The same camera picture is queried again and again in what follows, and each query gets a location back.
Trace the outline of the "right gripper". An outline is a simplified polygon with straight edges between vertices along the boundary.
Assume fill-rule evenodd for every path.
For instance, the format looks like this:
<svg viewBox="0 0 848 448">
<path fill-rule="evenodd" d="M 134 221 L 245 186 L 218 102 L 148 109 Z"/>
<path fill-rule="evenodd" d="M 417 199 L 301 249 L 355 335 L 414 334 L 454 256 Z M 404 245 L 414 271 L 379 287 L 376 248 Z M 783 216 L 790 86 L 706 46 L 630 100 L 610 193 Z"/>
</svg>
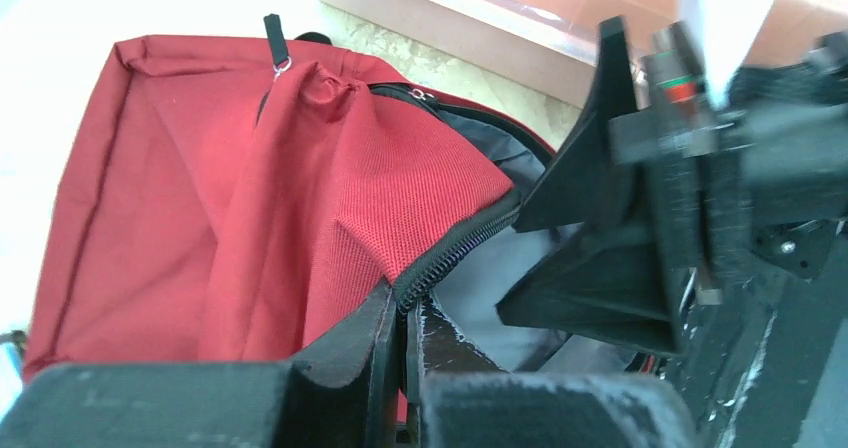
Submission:
<svg viewBox="0 0 848 448">
<path fill-rule="evenodd" d="M 743 66 L 706 98 L 686 26 L 654 38 L 640 113 L 622 17 L 599 25 L 577 122 L 519 210 L 530 232 L 584 222 L 497 303 L 550 328 L 658 356 L 700 447 L 847 443 L 847 35 L 797 64 Z M 628 216 L 634 164 L 651 228 Z M 668 268 L 678 251 L 693 262 Z"/>
</svg>

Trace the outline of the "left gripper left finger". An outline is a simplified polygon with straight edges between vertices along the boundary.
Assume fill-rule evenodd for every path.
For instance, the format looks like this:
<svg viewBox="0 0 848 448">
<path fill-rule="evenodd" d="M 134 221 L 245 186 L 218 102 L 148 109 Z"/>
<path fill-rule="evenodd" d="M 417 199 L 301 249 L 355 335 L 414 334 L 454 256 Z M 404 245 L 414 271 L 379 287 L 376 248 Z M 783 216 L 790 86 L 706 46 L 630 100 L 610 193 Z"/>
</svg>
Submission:
<svg viewBox="0 0 848 448">
<path fill-rule="evenodd" d="M 396 308 L 380 282 L 350 315 L 272 362 L 60 364 L 1 424 L 5 447 L 389 447 Z"/>
</svg>

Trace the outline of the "red backpack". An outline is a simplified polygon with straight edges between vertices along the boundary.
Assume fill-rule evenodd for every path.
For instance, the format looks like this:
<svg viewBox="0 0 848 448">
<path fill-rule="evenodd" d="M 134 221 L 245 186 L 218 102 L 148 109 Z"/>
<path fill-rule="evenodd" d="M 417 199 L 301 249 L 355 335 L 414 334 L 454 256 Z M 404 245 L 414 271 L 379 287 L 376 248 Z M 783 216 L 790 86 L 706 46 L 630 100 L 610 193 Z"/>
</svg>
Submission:
<svg viewBox="0 0 848 448">
<path fill-rule="evenodd" d="M 513 226 L 550 148 L 380 58 L 265 26 L 113 47 L 57 193 L 24 389 L 65 363 L 281 361 L 380 282 L 396 340 L 434 294 L 502 370 L 543 365 L 565 335 L 495 306 L 565 238 Z"/>
</svg>

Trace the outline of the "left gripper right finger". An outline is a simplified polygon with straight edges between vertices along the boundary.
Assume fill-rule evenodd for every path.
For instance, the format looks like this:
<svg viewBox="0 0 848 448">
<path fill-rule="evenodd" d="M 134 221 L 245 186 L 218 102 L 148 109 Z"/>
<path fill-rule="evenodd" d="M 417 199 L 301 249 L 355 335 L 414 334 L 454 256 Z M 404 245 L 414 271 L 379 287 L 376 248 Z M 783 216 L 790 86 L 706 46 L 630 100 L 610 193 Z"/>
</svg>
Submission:
<svg viewBox="0 0 848 448">
<path fill-rule="evenodd" d="M 407 315 L 405 394 L 420 447 L 694 447 L 672 386 L 636 373 L 510 373 L 429 295 Z"/>
</svg>

